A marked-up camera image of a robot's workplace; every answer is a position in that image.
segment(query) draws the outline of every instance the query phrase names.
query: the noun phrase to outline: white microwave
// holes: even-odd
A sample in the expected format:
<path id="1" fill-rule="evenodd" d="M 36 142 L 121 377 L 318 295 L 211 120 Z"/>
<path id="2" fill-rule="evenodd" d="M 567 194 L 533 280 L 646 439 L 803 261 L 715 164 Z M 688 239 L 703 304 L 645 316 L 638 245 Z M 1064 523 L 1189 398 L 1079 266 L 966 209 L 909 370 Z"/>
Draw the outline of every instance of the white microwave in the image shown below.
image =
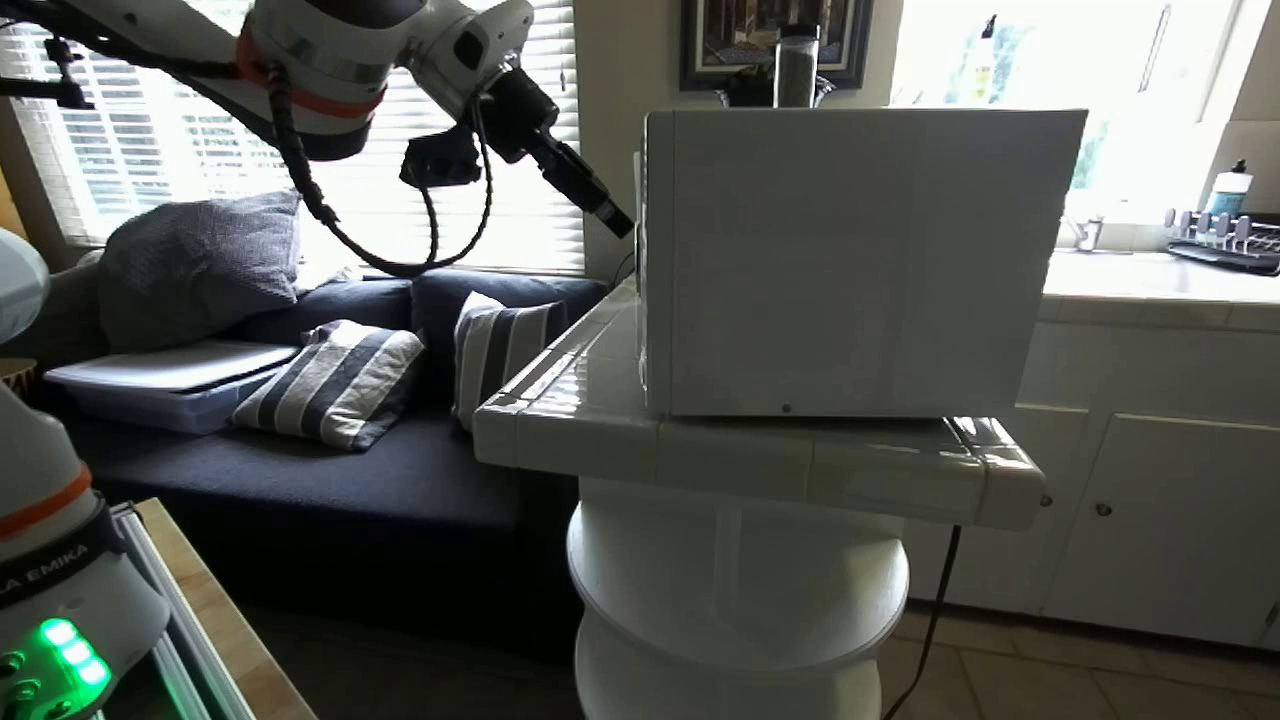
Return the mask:
<path id="1" fill-rule="evenodd" d="M 1084 111 L 695 109 L 638 153 L 665 416 L 1017 405 Z"/>

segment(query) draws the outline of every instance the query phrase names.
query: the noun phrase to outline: black cord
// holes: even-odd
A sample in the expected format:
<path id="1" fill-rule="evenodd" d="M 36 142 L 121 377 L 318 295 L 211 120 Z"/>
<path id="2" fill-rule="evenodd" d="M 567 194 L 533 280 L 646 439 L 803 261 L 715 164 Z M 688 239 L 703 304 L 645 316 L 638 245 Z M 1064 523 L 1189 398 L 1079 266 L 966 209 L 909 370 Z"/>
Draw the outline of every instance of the black cord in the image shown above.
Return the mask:
<path id="1" fill-rule="evenodd" d="M 951 523 L 946 562 L 944 562 L 944 578 L 939 578 L 939 584 L 935 584 L 935 599 L 930 599 L 930 614 L 927 614 L 927 629 L 923 629 L 923 650 L 921 650 L 914 675 L 913 675 L 913 685 L 888 703 L 883 720 L 890 720 L 890 717 L 913 699 L 914 685 L 923 682 L 923 665 L 927 665 L 927 651 L 930 651 L 930 632 L 935 632 L 935 620 L 944 616 L 946 584 L 951 584 L 951 574 L 955 574 L 955 554 L 960 554 L 960 523 Z"/>
<path id="2" fill-rule="evenodd" d="M 481 209 L 481 224 L 476 224 L 472 239 L 467 239 L 459 252 L 445 258 L 434 269 L 445 269 L 445 266 L 457 266 L 457 261 L 472 258 L 472 248 L 481 245 L 481 235 L 483 235 L 483 228 L 486 228 L 486 216 L 493 216 L 493 164 L 486 164 L 483 125 L 481 125 L 481 174 L 483 174 L 483 209 Z"/>
<path id="3" fill-rule="evenodd" d="M 291 129 L 287 79 L 282 79 L 280 70 L 273 70 L 268 79 L 273 79 L 273 142 L 277 142 L 280 160 L 282 160 L 282 170 L 287 170 L 287 176 L 291 176 L 291 187 L 302 195 L 306 212 L 313 212 L 349 252 L 354 252 L 364 266 L 370 266 L 370 269 L 379 269 L 379 271 L 389 271 L 389 276 L 419 276 L 419 271 L 429 271 L 429 269 L 445 269 L 445 266 L 457 266 L 457 261 L 472 258 L 472 248 L 481 245 L 481 235 L 483 235 L 483 228 L 486 228 L 486 216 L 493 216 L 493 164 L 486 164 L 483 129 L 481 129 L 483 212 L 481 212 L 481 224 L 476 224 L 472 239 L 467 239 L 457 258 L 434 261 L 434 252 L 441 252 L 441 222 L 434 222 L 433 195 L 419 194 L 419 195 L 425 195 L 425 209 L 429 209 L 429 224 L 433 224 L 433 252 L 429 252 L 429 261 L 419 261 L 419 266 L 401 266 L 401 261 L 389 261 L 389 258 L 368 252 L 358 239 L 352 239 L 352 235 L 341 228 L 334 209 L 323 205 L 323 194 L 318 194 L 318 185 L 313 179 L 313 160 L 306 160 L 306 153 L 302 153 L 302 142 L 300 142 L 296 129 Z"/>

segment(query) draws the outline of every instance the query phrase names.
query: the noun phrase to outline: pillow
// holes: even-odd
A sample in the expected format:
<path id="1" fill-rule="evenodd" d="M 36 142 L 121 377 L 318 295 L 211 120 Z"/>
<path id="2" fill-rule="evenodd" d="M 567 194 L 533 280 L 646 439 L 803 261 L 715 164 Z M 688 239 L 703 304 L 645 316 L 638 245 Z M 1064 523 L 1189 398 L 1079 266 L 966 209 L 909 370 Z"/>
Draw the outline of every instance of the pillow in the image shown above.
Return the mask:
<path id="1" fill-rule="evenodd" d="M 89 258 L 75 269 L 48 276 L 48 295 L 36 323 L 17 339 L 17 347 L 39 365 L 70 365 L 109 357 L 113 346 L 95 319 L 95 269 L 100 258 Z"/>
<path id="2" fill-rule="evenodd" d="M 553 304 L 504 308 L 472 294 L 451 323 L 457 405 L 451 416 L 472 433 L 476 409 L 499 394 L 535 351 L 548 347 Z"/>
<path id="3" fill-rule="evenodd" d="M 159 205 L 109 235 L 100 327 L 115 357 L 208 339 L 296 300 L 296 194 Z"/>
<path id="4" fill-rule="evenodd" d="M 254 389 L 230 416 L 237 429 L 318 439 L 332 448 L 370 448 L 403 409 L 403 384 L 425 339 L 413 334 L 332 319 Z"/>

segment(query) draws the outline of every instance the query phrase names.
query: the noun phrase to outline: white table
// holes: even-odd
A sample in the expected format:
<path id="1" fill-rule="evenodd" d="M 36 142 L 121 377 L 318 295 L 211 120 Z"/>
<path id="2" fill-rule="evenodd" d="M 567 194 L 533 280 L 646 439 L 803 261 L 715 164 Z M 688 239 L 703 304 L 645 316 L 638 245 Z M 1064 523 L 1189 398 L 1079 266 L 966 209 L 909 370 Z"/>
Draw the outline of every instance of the white table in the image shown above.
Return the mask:
<path id="1" fill-rule="evenodd" d="M 586 717 L 878 717 L 909 599 L 901 516 L 1033 523 L 994 420 L 670 420 L 645 409 L 618 285 L 476 414 L 483 463 L 578 477 L 567 567 Z"/>

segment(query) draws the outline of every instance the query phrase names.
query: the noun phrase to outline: countertop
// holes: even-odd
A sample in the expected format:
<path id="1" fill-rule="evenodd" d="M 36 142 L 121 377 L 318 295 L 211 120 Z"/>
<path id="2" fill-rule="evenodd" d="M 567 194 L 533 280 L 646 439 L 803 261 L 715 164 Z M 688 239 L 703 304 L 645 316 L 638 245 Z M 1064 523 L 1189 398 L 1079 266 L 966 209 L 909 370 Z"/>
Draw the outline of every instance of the countertop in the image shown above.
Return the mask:
<path id="1" fill-rule="evenodd" d="M 1248 319 L 1280 327 L 1280 276 L 1224 271 L 1169 252 L 1049 261 L 1041 319 Z"/>

